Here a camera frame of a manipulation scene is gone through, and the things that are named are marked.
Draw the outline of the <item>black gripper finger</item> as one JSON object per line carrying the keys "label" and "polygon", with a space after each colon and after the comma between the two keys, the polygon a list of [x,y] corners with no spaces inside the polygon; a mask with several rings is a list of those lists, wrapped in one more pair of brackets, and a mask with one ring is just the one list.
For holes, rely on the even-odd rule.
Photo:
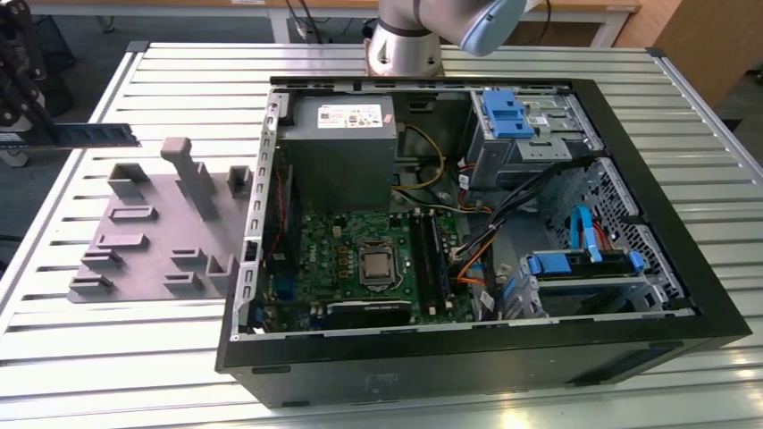
{"label": "black gripper finger", "polygon": [[1,149],[51,149],[55,124],[37,81],[47,77],[36,47],[20,39],[1,40]]}

